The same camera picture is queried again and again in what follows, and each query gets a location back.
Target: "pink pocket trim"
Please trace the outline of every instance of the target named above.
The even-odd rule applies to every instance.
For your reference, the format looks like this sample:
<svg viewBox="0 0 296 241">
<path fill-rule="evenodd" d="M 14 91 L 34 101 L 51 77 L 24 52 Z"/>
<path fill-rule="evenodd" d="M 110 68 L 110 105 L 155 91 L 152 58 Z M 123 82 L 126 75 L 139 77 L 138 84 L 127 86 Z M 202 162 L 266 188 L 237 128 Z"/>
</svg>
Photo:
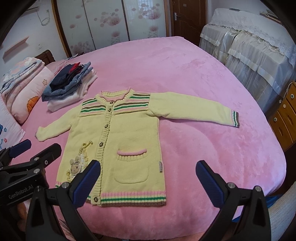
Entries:
<svg viewBox="0 0 296 241">
<path fill-rule="evenodd" d="M 147 149 L 143 149 L 143 150 L 137 151 L 137 152 L 123 152 L 123 151 L 118 150 L 117 154 L 120 156 L 138 156 L 138 155 L 144 154 L 145 152 L 147 152 Z"/>
</svg>

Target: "blue gripper pad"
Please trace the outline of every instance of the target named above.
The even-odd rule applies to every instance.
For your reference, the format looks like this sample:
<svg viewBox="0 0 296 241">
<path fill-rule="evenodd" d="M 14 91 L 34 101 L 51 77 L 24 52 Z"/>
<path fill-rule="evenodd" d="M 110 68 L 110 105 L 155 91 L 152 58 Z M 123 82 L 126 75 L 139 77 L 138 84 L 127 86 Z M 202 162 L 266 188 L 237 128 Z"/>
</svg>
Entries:
<svg viewBox="0 0 296 241">
<path fill-rule="evenodd" d="M 75 208 L 82 207 L 101 174 L 100 162 L 92 160 L 71 182 L 69 196 Z"/>
<path fill-rule="evenodd" d="M 25 151 L 29 150 L 31 148 L 31 141 L 26 139 L 22 141 L 21 143 L 13 146 L 10 148 L 9 151 L 9 157 L 10 158 L 16 158 L 20 154 L 24 153 Z"/>
<path fill-rule="evenodd" d="M 209 196 L 214 207 L 222 208 L 224 205 L 224 192 L 219 187 L 214 177 L 212 176 L 215 173 L 206 164 L 207 167 L 209 168 L 209 170 L 207 170 L 203 162 L 206 164 L 205 161 L 199 161 L 196 164 L 196 168 L 195 168 L 196 175 L 199 181 L 201 182 L 203 188 L 205 189 L 207 195 Z"/>
</svg>

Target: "headboard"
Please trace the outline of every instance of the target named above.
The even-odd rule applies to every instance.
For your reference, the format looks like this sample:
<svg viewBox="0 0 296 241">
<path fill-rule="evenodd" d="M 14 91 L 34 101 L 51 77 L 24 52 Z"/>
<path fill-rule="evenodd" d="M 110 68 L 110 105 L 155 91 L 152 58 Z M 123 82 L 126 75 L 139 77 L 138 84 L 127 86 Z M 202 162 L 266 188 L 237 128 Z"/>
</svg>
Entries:
<svg viewBox="0 0 296 241">
<path fill-rule="evenodd" d="M 49 50 L 45 50 L 43 53 L 35 56 L 35 58 L 41 59 L 45 63 L 45 65 L 48 65 L 51 62 L 55 62 L 54 57 Z"/>
</svg>

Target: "white lace cover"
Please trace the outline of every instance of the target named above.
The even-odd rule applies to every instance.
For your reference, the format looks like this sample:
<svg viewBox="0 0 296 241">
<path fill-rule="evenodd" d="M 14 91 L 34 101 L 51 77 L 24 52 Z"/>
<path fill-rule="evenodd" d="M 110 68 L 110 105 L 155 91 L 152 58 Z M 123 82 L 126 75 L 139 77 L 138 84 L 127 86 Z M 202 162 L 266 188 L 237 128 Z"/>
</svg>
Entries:
<svg viewBox="0 0 296 241">
<path fill-rule="evenodd" d="M 278 47 L 293 68 L 295 67 L 296 45 L 284 26 L 261 15 L 225 8 L 215 10 L 210 24 L 245 30 L 268 41 L 272 46 Z"/>
</svg>

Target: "wooden drawer cabinet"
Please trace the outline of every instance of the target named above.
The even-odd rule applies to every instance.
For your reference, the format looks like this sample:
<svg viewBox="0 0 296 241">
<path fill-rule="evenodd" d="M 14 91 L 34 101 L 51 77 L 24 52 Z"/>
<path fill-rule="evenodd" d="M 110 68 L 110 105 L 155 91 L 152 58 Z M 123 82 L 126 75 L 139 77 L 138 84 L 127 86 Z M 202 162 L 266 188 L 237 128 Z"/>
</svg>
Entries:
<svg viewBox="0 0 296 241">
<path fill-rule="evenodd" d="M 295 82 L 291 84 L 290 89 L 277 112 L 270 118 L 269 124 L 284 151 L 296 142 Z"/>
</svg>

